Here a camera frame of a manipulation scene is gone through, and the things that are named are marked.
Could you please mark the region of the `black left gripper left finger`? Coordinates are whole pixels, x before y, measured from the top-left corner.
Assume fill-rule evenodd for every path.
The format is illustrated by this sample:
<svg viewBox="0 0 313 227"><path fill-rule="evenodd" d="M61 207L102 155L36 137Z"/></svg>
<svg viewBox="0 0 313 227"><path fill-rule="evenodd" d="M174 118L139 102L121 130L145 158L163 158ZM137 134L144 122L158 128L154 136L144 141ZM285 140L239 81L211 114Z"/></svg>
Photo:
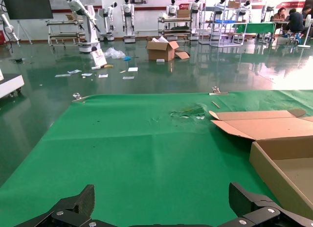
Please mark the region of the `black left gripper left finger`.
<svg viewBox="0 0 313 227"><path fill-rule="evenodd" d="M112 224L92 219L95 208L93 184L75 196L60 199L48 212L18 224L19 227L111 227Z"/></svg>

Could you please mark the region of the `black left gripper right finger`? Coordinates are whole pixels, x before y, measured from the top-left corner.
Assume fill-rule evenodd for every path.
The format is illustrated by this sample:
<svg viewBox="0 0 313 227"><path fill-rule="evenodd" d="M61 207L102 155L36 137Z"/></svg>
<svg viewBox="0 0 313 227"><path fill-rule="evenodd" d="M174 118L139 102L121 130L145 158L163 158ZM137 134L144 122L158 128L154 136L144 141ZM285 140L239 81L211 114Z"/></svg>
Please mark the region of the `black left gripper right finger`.
<svg viewBox="0 0 313 227"><path fill-rule="evenodd" d="M228 187L229 206L236 219L222 227L311 227L313 221L287 211L266 195L246 191L237 182Z"/></svg>

